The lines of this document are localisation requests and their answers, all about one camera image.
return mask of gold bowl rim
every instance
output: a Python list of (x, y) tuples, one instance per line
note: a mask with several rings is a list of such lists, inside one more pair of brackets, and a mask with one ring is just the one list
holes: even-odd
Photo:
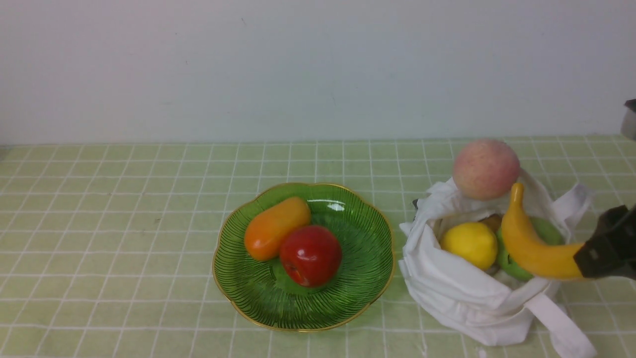
[[(266, 324), (263, 324), (261, 322), (258, 322), (257, 320), (252, 319), (251, 317), (247, 316), (236, 304), (236, 302), (234, 302), (232, 299), (230, 299), (227, 295), (227, 293), (225, 292), (225, 290), (223, 290), (221, 284), (219, 283), (219, 281), (216, 278), (216, 275), (214, 274), (214, 266), (215, 266), (215, 262), (216, 262), (216, 257), (217, 254), (219, 252), (219, 247), (221, 247), (221, 234), (223, 233), (223, 230), (225, 229), (225, 225), (228, 223), (229, 219), (236, 214), (239, 210), (241, 210), (243, 207), (257, 201), (261, 196), (263, 196), (264, 194), (266, 194), (267, 192), (279, 188), (279, 187), (283, 187), (286, 185), (306, 185), (307, 187), (315, 187), (315, 186), (321, 186), (321, 185), (327, 185), (327, 186), (332, 186), (332, 187), (337, 187), (343, 190), (346, 190), (348, 192), (350, 192), (351, 194), (355, 195), (355, 197), (358, 198), (358, 200), (360, 200), (363, 204), (368, 205), (369, 207), (373, 208), (375, 211), (377, 211), (382, 218), (384, 219), (384, 221), (387, 223), (387, 226), (389, 227), (389, 231), (391, 233), (391, 258), (392, 258), (392, 267), (391, 267), (391, 275), (389, 277), (389, 279), (387, 280), (387, 283), (384, 285), (384, 287), (382, 288), (382, 290), (380, 290), (380, 292), (375, 296), (375, 298), (373, 298), (369, 303), (367, 303), (364, 307), (362, 307), (355, 315), (347, 318), (346, 320), (339, 322), (337, 324), (334, 324), (332, 326), (328, 326), (328, 327), (322, 327), (322, 328), (317, 328), (317, 329), (295, 329), (295, 328), (279, 328), (279, 327), (272, 327), (272, 326), (268, 326)], [(360, 196), (358, 193), (354, 192), (353, 190), (340, 185), (340, 184), (335, 184), (335, 183), (328, 183), (328, 182), (321, 182), (321, 183), (301, 183), (301, 182), (289, 182), (289, 183), (281, 183), (281, 184), (277, 184), (274, 185), (272, 187), (270, 187), (267, 190), (264, 190), (262, 193), (258, 194), (254, 199), (242, 204), (241, 206), (239, 206), (238, 208), (236, 208), (235, 210), (233, 210), (227, 218), (225, 218), (224, 222), (223, 222), (223, 226), (221, 226), (221, 230), (219, 231), (219, 236), (217, 237), (217, 243), (216, 243), (216, 249), (214, 250), (214, 257), (212, 258), (212, 267), (211, 267), (211, 275), (212, 277), (214, 277), (214, 283), (216, 284), (216, 287), (218, 287), (219, 291), (221, 291), (221, 293), (223, 294), (223, 296), (232, 304), (232, 306), (236, 309), (237, 312), (240, 313), (241, 316), (243, 316), (245, 319), (247, 319), (248, 321), (252, 322), (253, 324), (256, 324), (257, 326), (260, 327), (264, 327), (267, 329), (271, 329), (273, 331), (285, 331), (285, 332), (304, 332), (304, 333), (310, 333), (310, 332), (321, 332), (321, 331), (328, 331), (330, 329), (334, 329), (336, 327), (340, 327), (340, 326), (344, 326), (345, 324), (351, 322), (352, 320), (358, 318), (358, 316), (360, 316), (362, 313), (364, 313), (375, 301), (378, 300), (378, 298), (380, 298), (380, 296), (382, 296), (382, 294), (384, 294), (384, 292), (389, 288), (389, 285), (391, 284), (391, 282), (393, 281), (395, 272), (396, 272), (396, 252), (394, 250), (395, 247), (395, 234), (393, 233), (393, 228), (391, 227), (391, 223), (389, 222), (388, 218), (384, 215), (384, 213), (382, 213), (382, 211), (380, 211), (378, 208), (376, 208), (375, 206), (373, 206), (373, 204), (369, 203), (367, 200), (365, 200), (362, 196)]]

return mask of metal object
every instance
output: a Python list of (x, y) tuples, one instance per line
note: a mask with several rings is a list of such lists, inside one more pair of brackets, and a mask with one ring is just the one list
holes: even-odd
[(636, 99), (625, 102), (628, 108), (623, 125), (621, 125), (621, 134), (633, 141), (636, 141)]

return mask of green apple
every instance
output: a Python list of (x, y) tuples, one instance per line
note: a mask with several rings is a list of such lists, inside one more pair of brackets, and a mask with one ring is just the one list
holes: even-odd
[[(561, 245), (563, 243), (563, 236), (549, 220), (530, 217), (530, 222), (532, 223), (532, 227), (534, 227), (534, 231), (537, 232), (537, 235), (548, 245)], [(501, 236), (501, 227), (497, 230), (497, 243), (499, 246), (497, 264), (505, 273), (519, 281), (529, 281), (534, 277), (532, 273), (521, 268), (508, 254), (508, 251), (504, 247), (503, 237)]]

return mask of red apple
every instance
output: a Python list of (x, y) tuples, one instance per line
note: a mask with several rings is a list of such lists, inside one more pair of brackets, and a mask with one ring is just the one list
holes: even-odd
[(310, 225), (295, 230), (283, 241), (279, 259), (294, 282), (304, 287), (320, 287), (336, 275), (342, 249), (329, 229)]

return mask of banana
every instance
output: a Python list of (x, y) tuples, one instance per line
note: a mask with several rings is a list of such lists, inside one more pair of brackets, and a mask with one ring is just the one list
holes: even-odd
[(511, 189), (508, 211), (501, 222), (501, 234), (510, 256), (534, 276), (554, 280), (583, 279), (581, 270), (574, 261), (574, 254), (583, 244), (545, 244), (523, 210), (521, 183), (515, 183)]

